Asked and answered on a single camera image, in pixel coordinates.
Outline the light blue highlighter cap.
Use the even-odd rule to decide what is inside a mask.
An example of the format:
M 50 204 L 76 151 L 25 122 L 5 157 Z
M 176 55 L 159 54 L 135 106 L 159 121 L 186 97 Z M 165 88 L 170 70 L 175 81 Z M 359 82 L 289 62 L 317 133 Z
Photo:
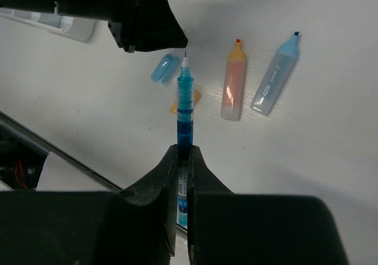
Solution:
M 164 85 L 168 85 L 178 65 L 178 57 L 171 54 L 164 55 L 155 70 L 152 72 L 151 80 L 156 83 L 160 82 Z

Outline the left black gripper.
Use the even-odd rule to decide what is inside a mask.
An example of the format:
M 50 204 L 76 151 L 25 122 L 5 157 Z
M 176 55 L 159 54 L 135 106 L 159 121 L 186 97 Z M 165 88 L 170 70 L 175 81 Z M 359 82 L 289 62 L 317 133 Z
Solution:
M 118 46 L 129 53 L 188 44 L 168 0 L 1 0 L 1 8 L 108 21 Z

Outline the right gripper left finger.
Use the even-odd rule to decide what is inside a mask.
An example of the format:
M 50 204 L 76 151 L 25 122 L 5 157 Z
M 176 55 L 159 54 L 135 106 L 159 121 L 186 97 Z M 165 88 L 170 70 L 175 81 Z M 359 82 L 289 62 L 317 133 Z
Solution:
M 175 254 L 178 148 L 131 186 L 1 192 L 2 264 L 169 264 Z

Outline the teal pen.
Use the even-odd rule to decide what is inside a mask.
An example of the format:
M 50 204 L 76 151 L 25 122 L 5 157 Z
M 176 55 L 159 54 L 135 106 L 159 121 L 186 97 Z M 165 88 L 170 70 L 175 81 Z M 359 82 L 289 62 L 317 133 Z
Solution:
M 190 95 L 194 91 L 194 78 L 191 75 L 190 64 L 184 56 L 181 73 L 177 78 L 177 95 Z M 178 146 L 178 223 L 186 227 L 188 216 L 187 188 L 188 161 L 193 145 L 194 109 L 177 110 L 177 146 Z

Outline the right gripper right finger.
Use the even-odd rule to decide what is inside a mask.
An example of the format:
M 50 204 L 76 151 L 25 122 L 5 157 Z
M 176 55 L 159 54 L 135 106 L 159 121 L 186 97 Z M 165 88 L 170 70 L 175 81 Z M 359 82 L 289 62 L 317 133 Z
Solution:
M 235 194 L 190 153 L 191 264 L 347 264 L 334 217 L 308 195 Z

